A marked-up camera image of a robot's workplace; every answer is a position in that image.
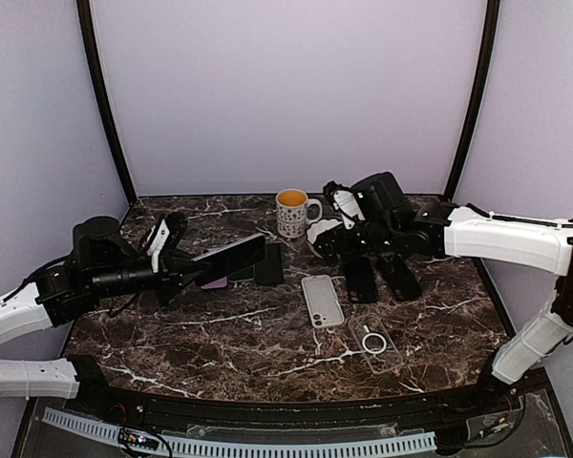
marble table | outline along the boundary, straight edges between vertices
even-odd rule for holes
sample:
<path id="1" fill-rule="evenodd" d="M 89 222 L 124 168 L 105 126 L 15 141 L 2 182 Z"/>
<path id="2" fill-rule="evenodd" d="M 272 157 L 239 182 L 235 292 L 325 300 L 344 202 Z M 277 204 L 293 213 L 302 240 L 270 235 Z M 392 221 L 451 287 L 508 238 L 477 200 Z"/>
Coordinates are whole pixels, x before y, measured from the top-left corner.
<path id="1" fill-rule="evenodd" d="M 429 199 L 412 197 L 416 206 Z M 127 298 L 105 301 L 75 323 L 65 354 L 95 356 L 111 385 L 217 401 L 369 400 L 472 384 L 507 340 L 471 260 L 412 258 L 424 291 L 419 300 L 395 302 L 378 275 L 379 302 L 352 305 L 339 270 L 313 257 L 303 239 L 277 236 L 273 196 L 141 198 L 122 225 L 123 237 L 138 243 L 158 215 L 172 211 L 189 217 L 179 247 L 190 253 L 255 233 L 280 241 L 285 283 L 214 292 L 192 285 L 168 307 L 144 294 L 113 319 L 108 309 Z M 311 326 L 300 282 L 322 274 L 332 277 L 347 319 L 380 317 L 402 366 L 374 375 L 346 324 Z"/>

purple phone case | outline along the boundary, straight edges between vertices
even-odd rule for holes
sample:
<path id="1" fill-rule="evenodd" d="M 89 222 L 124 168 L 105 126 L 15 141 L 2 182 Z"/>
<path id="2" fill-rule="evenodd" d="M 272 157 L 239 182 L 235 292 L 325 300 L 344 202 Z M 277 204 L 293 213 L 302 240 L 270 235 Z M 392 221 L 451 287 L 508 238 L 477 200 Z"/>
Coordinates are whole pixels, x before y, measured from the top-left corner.
<path id="1" fill-rule="evenodd" d="M 201 289 L 208 290 L 208 289 L 223 289 L 226 288 L 228 285 L 227 277 L 223 277 L 222 279 L 211 281 L 210 283 L 204 284 L 200 286 Z"/>

white ring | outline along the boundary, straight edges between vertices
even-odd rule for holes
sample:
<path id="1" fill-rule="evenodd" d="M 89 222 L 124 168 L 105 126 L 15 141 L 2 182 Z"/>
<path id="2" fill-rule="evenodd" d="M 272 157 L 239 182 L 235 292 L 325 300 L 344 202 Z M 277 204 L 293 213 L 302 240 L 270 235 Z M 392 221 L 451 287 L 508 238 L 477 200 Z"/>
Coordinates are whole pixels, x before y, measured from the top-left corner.
<path id="1" fill-rule="evenodd" d="M 377 337 L 378 339 L 380 339 L 382 341 L 382 347 L 378 350 L 372 350 L 371 348 L 369 348 L 367 346 L 367 339 L 369 337 Z M 382 334 L 378 334 L 377 332 L 370 332 L 369 334 L 366 334 L 365 337 L 363 337 L 363 340 L 361 341 L 361 345 L 363 346 L 363 349 L 365 349 L 365 351 L 371 353 L 372 355 L 379 355 L 380 353 L 384 353 L 386 351 L 386 347 L 388 346 L 384 336 Z"/>

mug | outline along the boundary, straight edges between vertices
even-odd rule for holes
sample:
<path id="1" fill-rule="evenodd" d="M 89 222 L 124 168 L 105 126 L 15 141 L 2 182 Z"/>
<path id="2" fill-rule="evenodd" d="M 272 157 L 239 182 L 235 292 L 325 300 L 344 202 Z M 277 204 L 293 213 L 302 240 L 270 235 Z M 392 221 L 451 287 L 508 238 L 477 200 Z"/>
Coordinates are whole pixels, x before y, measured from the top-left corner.
<path id="1" fill-rule="evenodd" d="M 310 219 L 308 209 L 312 205 L 318 206 L 318 217 Z M 309 224 L 323 217 L 323 204 L 317 198 L 308 198 L 308 195 L 299 189 L 285 189 L 276 196 L 276 218 L 278 219 L 278 233 L 287 239 L 297 239 L 306 232 Z"/>

white phone case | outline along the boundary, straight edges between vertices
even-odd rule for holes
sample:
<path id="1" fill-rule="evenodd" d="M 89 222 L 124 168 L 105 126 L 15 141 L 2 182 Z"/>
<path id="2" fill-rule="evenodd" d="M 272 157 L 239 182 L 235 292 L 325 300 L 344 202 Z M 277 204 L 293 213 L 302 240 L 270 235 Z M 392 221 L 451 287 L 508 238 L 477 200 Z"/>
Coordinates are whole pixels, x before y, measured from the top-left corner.
<path id="1" fill-rule="evenodd" d="M 312 326 L 322 329 L 344 322 L 344 313 L 329 275 L 305 277 L 302 280 L 302 288 Z"/>

